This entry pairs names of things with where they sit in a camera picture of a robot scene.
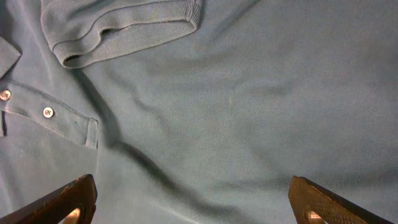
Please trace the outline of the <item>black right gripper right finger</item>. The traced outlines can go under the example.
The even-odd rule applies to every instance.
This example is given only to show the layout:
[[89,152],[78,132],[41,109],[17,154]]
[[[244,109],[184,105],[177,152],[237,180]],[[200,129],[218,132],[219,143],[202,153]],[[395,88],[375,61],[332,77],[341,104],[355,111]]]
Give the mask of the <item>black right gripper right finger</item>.
[[392,224],[305,177],[292,177],[288,198],[298,224]]

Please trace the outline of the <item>blue polo shirt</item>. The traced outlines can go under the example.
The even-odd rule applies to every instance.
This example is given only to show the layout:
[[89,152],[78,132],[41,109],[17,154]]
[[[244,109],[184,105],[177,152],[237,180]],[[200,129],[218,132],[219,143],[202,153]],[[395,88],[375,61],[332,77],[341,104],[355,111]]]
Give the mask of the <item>blue polo shirt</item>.
[[1,215],[294,223],[304,176],[397,221],[396,1],[2,1]]

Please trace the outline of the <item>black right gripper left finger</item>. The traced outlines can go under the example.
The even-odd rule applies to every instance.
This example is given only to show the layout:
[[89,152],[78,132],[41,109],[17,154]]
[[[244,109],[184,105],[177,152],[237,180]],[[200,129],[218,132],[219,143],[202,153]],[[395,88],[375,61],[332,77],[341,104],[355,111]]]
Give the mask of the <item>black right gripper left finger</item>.
[[96,211],[97,197],[94,178],[91,174],[86,174],[2,217],[1,223],[90,224]]

